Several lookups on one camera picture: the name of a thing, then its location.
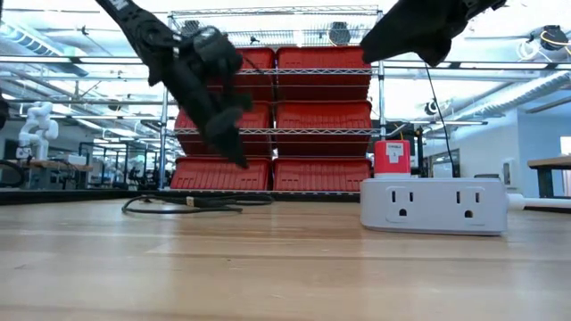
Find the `black ceiling device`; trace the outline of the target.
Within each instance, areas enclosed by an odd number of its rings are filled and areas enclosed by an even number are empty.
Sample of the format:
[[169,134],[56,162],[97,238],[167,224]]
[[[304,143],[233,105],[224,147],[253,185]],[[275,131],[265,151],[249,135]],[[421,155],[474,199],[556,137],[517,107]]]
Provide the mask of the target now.
[[559,25],[544,25],[535,29],[529,39],[539,44],[540,48],[555,52],[565,49],[571,52],[571,39]]

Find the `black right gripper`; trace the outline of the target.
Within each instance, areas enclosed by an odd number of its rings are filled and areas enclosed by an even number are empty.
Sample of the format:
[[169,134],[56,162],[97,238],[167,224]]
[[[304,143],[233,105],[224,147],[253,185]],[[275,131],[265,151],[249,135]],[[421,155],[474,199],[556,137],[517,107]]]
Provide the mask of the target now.
[[443,62],[451,41],[468,24],[472,0],[398,0],[360,41],[365,63],[407,52],[431,67]]

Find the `black metal table frame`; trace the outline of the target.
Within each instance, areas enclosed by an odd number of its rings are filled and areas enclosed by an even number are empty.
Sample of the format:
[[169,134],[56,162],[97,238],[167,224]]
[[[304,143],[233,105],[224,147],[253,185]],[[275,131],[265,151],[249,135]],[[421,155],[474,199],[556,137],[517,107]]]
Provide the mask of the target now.
[[164,197],[222,197],[236,195],[268,195],[279,202],[359,202],[359,192],[286,192],[286,191],[219,191],[219,190],[163,190],[128,191],[102,190],[19,190],[0,189],[0,205],[22,205],[52,202],[91,202],[131,199],[141,195]]

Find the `white ventilation duct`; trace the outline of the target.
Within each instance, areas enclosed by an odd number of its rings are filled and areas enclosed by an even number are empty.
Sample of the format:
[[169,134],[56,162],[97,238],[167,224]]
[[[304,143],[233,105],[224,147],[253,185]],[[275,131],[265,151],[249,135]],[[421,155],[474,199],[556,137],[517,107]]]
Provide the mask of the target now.
[[558,71],[546,77],[505,87],[482,102],[476,101],[463,109],[446,111],[443,116],[446,121],[490,117],[556,92],[568,83],[571,83],[571,70]]

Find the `black monitor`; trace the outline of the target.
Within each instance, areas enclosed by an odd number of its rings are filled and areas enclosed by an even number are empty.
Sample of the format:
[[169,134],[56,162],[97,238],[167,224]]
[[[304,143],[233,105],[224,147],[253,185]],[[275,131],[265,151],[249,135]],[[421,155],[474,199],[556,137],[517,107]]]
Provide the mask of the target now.
[[433,178],[460,177],[459,149],[441,152],[428,157],[428,175]]

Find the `white square power strip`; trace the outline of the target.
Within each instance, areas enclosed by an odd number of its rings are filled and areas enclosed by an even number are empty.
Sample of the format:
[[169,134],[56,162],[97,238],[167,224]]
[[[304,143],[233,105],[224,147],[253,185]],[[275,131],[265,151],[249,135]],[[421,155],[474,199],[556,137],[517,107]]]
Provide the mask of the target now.
[[501,235],[509,198],[497,178],[370,178],[360,187],[368,229],[446,235]]

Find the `red USB charger cube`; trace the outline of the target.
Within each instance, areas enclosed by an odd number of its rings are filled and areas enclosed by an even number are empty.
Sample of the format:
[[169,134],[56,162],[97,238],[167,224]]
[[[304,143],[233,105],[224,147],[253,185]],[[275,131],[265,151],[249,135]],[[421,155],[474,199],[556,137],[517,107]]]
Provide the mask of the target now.
[[374,178],[410,177],[410,143],[407,140],[382,140],[374,145]]

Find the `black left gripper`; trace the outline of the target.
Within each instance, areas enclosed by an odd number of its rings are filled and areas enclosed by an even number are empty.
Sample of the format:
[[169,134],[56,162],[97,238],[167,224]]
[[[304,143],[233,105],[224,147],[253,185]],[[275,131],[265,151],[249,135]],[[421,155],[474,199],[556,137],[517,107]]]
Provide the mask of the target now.
[[213,26],[182,37],[177,49],[172,70],[182,86],[174,94],[179,108],[186,112],[219,112],[206,123],[207,142],[229,162],[248,169],[238,122],[243,112],[252,110],[253,103],[251,95],[238,93],[234,84],[243,56],[228,35]]

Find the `wooden side table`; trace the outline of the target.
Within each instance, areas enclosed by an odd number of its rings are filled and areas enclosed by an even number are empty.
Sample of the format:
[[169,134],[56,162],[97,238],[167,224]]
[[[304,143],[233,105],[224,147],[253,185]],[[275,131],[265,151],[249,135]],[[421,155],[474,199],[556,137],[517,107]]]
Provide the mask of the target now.
[[537,173],[539,196],[541,198],[554,198],[552,171],[571,170],[571,155],[530,160],[527,162],[527,166]]

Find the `red plastic bin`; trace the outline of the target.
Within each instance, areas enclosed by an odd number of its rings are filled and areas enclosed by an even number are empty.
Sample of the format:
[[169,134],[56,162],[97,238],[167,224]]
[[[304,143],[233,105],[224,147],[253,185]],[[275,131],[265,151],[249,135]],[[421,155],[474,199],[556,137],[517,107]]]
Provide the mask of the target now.
[[358,192],[370,178],[366,158],[277,158],[273,164],[274,191]]
[[[254,102],[251,111],[243,114],[239,122],[241,129],[269,129],[273,128],[271,105],[268,102]],[[175,120],[175,136],[186,156],[213,156],[216,151],[208,147],[199,134],[179,134],[179,130],[196,129],[196,125],[184,112],[180,111]],[[247,157],[269,157],[273,145],[269,135],[241,136],[244,154]]]
[[242,169],[221,158],[178,158],[170,188],[177,190],[267,190],[270,178],[270,159],[251,158],[248,161],[249,168]]
[[275,76],[269,72],[276,67],[276,54],[270,48],[238,49],[243,56],[243,65],[240,73],[233,78],[231,95],[223,93],[221,78],[208,81],[208,90],[221,94],[228,103],[244,103],[246,99],[258,102],[271,102],[274,99],[273,86]]
[[279,101],[351,101],[368,97],[371,66],[356,46],[277,50]]
[[363,157],[369,134],[303,134],[303,129],[371,129],[371,104],[366,101],[284,101],[277,105],[280,157]]

